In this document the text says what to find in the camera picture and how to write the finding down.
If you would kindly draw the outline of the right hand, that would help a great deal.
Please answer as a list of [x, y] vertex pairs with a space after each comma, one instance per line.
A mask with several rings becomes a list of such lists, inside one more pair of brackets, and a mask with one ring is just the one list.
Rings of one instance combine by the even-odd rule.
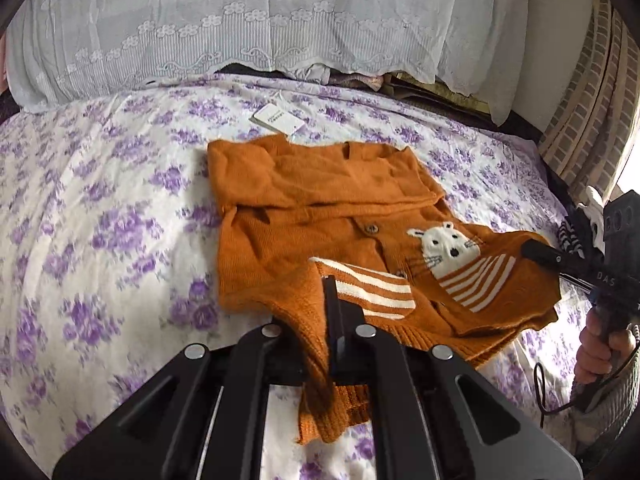
[[574, 368], [577, 385], [593, 384], [600, 376], [610, 374], [631, 355], [636, 338], [631, 330], [619, 330], [604, 340], [603, 323], [595, 308], [586, 317], [586, 326], [579, 335], [580, 347]]

